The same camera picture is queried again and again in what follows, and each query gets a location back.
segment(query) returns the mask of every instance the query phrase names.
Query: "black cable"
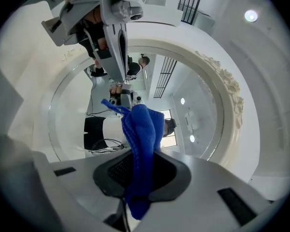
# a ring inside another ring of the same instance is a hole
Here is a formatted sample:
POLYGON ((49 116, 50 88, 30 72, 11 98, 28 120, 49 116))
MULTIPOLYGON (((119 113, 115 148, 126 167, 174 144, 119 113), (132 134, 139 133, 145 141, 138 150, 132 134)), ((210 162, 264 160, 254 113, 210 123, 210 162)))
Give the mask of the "black cable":
POLYGON ((198 10, 197 10, 197 12, 199 12, 199 13, 201 13, 201 14, 203 14, 203 15, 206 15, 206 16, 208 16, 208 17, 210 17, 210 18, 211 18, 211 16, 210 16, 210 15, 208 15, 208 14, 202 13, 201 11, 198 11, 198 10))
POLYGON ((117 145, 118 145, 118 146, 121 146, 121 142, 118 141, 118 140, 110 139, 110 138, 103 138, 103 139, 98 140, 96 143, 94 143, 94 144, 92 145, 91 150, 89 150, 89 151, 94 151, 94 149, 95 149, 95 147, 97 146, 97 144, 98 144, 99 142, 102 142, 102 141, 111 141, 111 142, 113 142, 113 143, 115 143, 114 141, 116 141, 116 142, 120 143, 120 144, 117 144, 117 145))
POLYGON ((104 112, 107 112, 107 111, 110 111, 109 109, 105 110, 105 111, 102 111, 102 112, 98 112, 98 113, 91 113, 91 114, 88 114, 86 113, 87 116, 93 116, 95 114, 101 114, 101 113, 104 113, 104 112))
POLYGON ((123 216, 122 216, 122 218, 123 218, 123 221, 124 221, 124 226, 125 226, 126 232, 131 232, 130 227, 129 227, 129 223, 128 223, 128 216, 127 216, 125 198, 121 199, 121 204, 122 204, 122 207, 123 207, 123 216))

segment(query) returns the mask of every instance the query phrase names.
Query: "black slot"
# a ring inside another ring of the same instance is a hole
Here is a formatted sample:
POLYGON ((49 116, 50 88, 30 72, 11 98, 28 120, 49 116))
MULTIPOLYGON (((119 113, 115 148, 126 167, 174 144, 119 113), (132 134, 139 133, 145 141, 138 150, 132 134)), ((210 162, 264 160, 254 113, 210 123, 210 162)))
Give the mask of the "black slot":
POLYGON ((122 30, 119 32, 119 49, 120 49, 120 55, 121 55, 121 60, 122 60, 122 65, 124 66, 126 70, 126 39, 125 35, 122 32, 122 30))
POLYGON ((63 168, 63 169, 59 169, 59 170, 54 170, 54 173, 58 177, 58 176, 62 176, 62 175, 65 175, 65 174, 72 173, 74 171, 76 171, 75 168, 69 167, 69 168, 63 168))
POLYGON ((221 189, 217 192, 241 226, 257 216, 231 188, 221 189))

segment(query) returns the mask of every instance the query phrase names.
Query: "ceiling light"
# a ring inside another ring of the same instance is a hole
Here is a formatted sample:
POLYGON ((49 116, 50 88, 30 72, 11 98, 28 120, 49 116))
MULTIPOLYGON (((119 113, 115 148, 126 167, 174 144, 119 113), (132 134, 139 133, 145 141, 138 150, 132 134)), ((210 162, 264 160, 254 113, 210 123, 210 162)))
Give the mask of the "ceiling light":
POLYGON ((190 136, 190 141, 194 142, 195 141, 195 138, 193 135, 190 136))
POLYGON ((245 19, 249 22, 255 22, 258 19, 258 14, 253 10, 248 10, 245 13, 245 19))

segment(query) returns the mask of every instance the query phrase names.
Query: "black railing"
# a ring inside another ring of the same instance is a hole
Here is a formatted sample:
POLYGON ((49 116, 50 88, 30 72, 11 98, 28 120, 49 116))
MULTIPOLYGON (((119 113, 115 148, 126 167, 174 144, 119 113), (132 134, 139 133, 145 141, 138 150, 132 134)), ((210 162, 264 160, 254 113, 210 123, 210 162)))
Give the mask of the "black railing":
POLYGON ((160 72, 160 77, 156 87, 154 98, 161 98, 166 86, 169 83, 173 70, 176 66, 177 61, 173 58, 164 58, 163 66, 160 72))
POLYGON ((183 11, 182 21, 192 25, 200 0, 179 0, 177 9, 183 11))

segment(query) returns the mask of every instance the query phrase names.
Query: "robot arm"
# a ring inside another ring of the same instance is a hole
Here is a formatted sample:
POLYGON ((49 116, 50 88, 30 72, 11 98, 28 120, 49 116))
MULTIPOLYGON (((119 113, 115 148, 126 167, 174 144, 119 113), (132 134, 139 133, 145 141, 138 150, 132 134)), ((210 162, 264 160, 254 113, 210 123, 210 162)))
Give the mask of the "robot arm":
POLYGON ((113 87, 110 89, 109 102, 112 105, 124 106, 131 110, 134 105, 137 105, 134 99, 134 93, 133 85, 131 84, 122 84, 120 86, 113 87))
POLYGON ((126 23, 143 16, 141 7, 131 7, 122 0, 68 0, 60 16, 42 25, 57 46, 89 40, 92 53, 111 78, 123 82, 127 78, 126 23), (100 6, 102 23, 86 27, 83 18, 100 6), (97 40, 105 37, 107 49, 99 49, 97 40))

